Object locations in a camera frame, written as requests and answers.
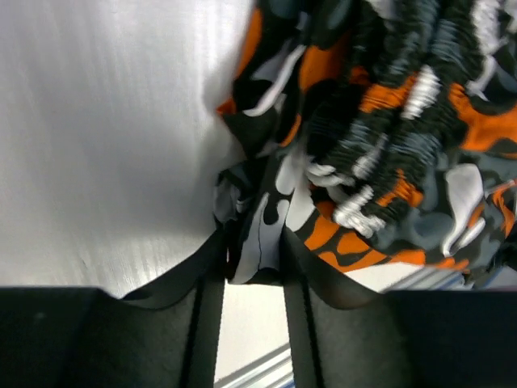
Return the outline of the orange black patterned shorts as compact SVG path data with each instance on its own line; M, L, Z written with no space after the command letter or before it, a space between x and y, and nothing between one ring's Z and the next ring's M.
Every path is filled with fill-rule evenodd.
M231 283L284 230L342 273L516 258L513 1L258 1L217 111L246 153L215 186Z

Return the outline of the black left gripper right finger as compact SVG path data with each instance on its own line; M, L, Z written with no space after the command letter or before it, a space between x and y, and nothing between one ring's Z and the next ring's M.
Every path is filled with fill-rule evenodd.
M378 294L290 230L280 261L297 386L515 386L513 289Z

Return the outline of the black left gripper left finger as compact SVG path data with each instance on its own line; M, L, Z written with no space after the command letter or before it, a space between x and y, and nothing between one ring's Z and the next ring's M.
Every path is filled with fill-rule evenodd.
M97 288L2 288L2 386L212 386L225 262L217 231L120 299Z

